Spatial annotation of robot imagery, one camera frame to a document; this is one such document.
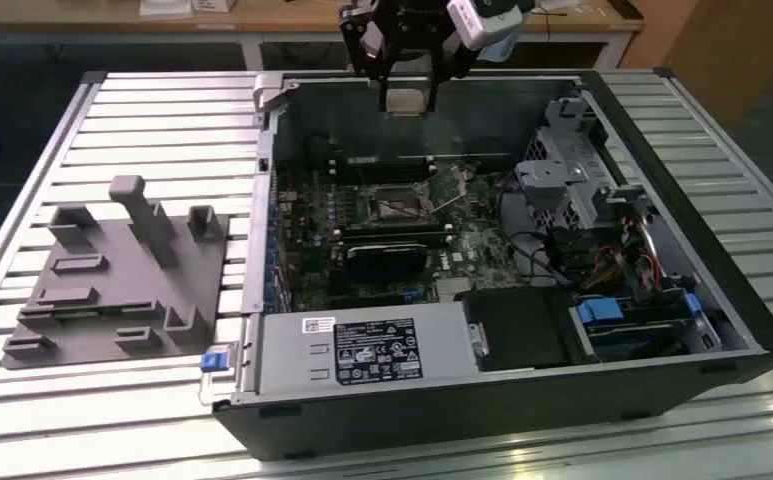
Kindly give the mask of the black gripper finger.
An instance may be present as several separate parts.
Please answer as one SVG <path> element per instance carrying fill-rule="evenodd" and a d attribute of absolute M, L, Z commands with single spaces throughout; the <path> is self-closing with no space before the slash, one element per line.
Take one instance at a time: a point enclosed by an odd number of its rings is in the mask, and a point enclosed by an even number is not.
<path fill-rule="evenodd" d="M 385 112 L 394 66 L 394 8 L 342 7 L 340 31 L 356 76 L 378 83 L 378 110 Z"/>
<path fill-rule="evenodd" d="M 468 75 L 477 60 L 477 51 L 469 49 L 464 45 L 460 34 L 453 33 L 442 44 L 430 50 L 430 56 L 426 110 L 434 111 L 441 84 Z"/>

